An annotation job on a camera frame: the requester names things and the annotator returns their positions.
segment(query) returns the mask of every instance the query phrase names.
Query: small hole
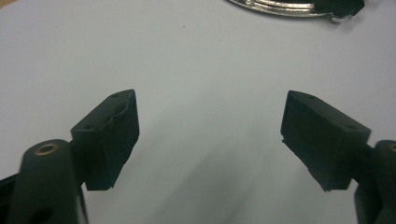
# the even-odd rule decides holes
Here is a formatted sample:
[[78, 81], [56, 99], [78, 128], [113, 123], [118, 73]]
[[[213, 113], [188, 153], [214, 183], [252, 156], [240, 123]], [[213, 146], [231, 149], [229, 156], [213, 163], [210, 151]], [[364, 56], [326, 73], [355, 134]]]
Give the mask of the small hole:
[[44, 147], [40, 148], [39, 152], [48, 153], [51, 150], [53, 150], [53, 146], [44, 146]]
[[36, 211], [29, 219], [31, 224], [41, 224], [45, 223], [53, 216], [52, 209], [43, 208], [41, 210]]
[[85, 125], [84, 128], [85, 128], [85, 129], [93, 129], [93, 127], [94, 127], [93, 125], [89, 124], [89, 125]]
[[54, 152], [58, 148], [57, 144], [46, 144], [42, 147], [39, 147], [35, 150], [35, 154], [37, 156], [44, 156]]

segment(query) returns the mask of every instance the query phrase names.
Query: black mechanical part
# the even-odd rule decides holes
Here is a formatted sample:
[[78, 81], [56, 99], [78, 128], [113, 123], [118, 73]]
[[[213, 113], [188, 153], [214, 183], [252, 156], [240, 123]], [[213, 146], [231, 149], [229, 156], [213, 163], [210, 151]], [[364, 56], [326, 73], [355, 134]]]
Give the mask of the black mechanical part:
[[355, 16], [364, 8], [363, 0], [311, 0], [317, 12], [331, 12], [334, 16], [344, 18]]
[[87, 223], [72, 160], [64, 140], [29, 148], [23, 155], [7, 223]]
[[289, 91], [281, 133], [324, 190], [347, 189], [348, 159], [370, 130], [319, 98]]
[[134, 90], [107, 97], [72, 129], [73, 140], [28, 149], [20, 172], [0, 181], [0, 224], [88, 223], [88, 190], [114, 186], [139, 136]]
[[360, 224], [396, 220], [396, 142], [366, 145], [370, 130], [319, 98], [289, 91], [281, 133], [284, 143], [324, 190], [359, 186], [355, 206]]
[[139, 136], [134, 90], [107, 97], [71, 133], [73, 148], [82, 156], [87, 189], [113, 187]]

